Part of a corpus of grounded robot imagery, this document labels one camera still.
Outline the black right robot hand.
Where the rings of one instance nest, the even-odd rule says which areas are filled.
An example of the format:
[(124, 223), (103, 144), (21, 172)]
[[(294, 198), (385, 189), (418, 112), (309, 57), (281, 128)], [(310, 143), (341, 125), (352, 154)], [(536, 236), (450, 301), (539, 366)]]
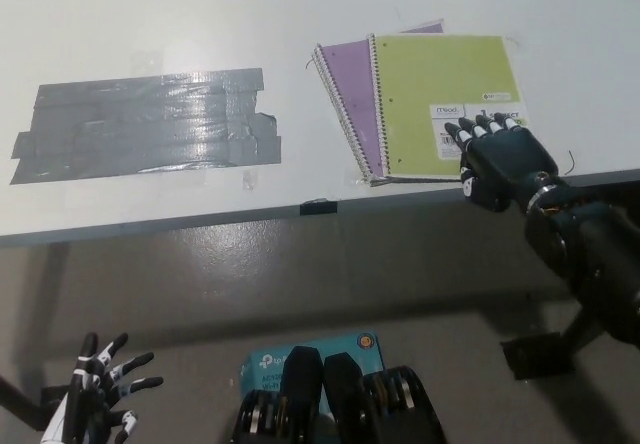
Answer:
[(460, 118), (445, 130), (461, 151), (463, 194), (484, 209), (503, 212), (515, 203), (525, 213), (540, 194), (561, 184), (554, 159), (511, 117)]

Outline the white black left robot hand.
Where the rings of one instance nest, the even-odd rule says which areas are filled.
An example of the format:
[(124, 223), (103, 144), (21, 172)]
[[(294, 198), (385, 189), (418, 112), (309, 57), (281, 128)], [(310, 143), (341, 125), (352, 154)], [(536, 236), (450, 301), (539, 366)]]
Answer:
[(85, 336), (71, 380), (54, 405), (40, 439), (42, 443), (129, 441), (139, 423), (138, 414), (131, 409), (116, 410), (115, 406), (134, 393), (161, 386), (164, 379), (154, 376), (129, 383), (122, 381), (124, 376), (154, 359), (154, 354), (147, 352), (114, 364), (114, 357), (128, 339), (129, 335), (122, 333), (100, 350), (96, 333)]

